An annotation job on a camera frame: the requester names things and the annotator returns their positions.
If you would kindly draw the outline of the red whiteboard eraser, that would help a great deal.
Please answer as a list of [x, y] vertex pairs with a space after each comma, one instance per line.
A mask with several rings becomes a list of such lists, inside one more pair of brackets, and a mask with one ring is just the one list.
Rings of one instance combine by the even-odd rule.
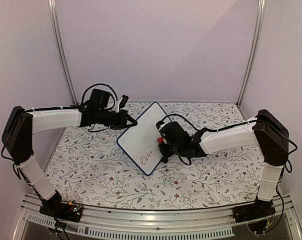
[[162, 144], [165, 144], [165, 143], [166, 143], [166, 141], [165, 141], [162, 137], [159, 137], [159, 138], [157, 139], [157, 142], [158, 142], [159, 145], [162, 145]]

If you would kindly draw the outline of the small whiteboard blue frame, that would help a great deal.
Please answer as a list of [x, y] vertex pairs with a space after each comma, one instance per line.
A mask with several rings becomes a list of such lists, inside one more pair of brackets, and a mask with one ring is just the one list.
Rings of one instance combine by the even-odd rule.
[[158, 147], [161, 135], [156, 123], [165, 116], [160, 104], [153, 102], [137, 118], [137, 125], [125, 130], [116, 140], [120, 149], [146, 176], [152, 175], [163, 157]]

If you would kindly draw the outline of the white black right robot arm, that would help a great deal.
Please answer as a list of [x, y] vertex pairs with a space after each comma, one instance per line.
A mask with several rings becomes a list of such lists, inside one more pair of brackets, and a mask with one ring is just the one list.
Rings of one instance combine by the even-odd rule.
[[204, 127], [189, 134], [177, 121], [156, 123], [160, 134], [158, 148], [164, 159], [178, 156], [188, 163], [194, 158], [203, 158], [224, 150], [238, 150], [253, 147], [258, 150], [263, 171], [257, 201], [250, 206], [253, 218], [260, 218], [269, 210], [269, 203], [289, 159], [289, 131], [268, 110], [261, 109], [255, 117], [228, 125], [220, 129]]

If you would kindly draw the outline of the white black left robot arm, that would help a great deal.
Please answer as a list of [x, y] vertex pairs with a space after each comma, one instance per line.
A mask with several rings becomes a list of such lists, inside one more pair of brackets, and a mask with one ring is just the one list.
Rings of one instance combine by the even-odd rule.
[[138, 124], [124, 109], [127, 95], [118, 97], [113, 89], [105, 91], [95, 86], [88, 88], [88, 99], [79, 104], [26, 109], [14, 106], [2, 133], [2, 151], [14, 164], [18, 177], [23, 177], [40, 199], [47, 201], [46, 209], [54, 216], [65, 213], [59, 192], [47, 178], [35, 154], [35, 142], [44, 132], [66, 128], [86, 128], [101, 125], [111, 130], [122, 130]]

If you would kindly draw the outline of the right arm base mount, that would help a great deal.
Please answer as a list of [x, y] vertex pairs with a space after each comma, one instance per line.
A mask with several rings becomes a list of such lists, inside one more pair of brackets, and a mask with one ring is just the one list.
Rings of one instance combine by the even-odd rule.
[[256, 198], [253, 203], [235, 206], [232, 213], [235, 222], [242, 223], [271, 216], [276, 213], [276, 210], [273, 200], [263, 201]]

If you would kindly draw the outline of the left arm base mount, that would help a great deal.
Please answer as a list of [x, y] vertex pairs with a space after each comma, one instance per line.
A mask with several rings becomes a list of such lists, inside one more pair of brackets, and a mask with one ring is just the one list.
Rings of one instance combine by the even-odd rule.
[[49, 200], [43, 200], [39, 212], [46, 216], [79, 223], [83, 213], [83, 206], [82, 203], [77, 203], [75, 200], [63, 201], [62, 196], [56, 190]]

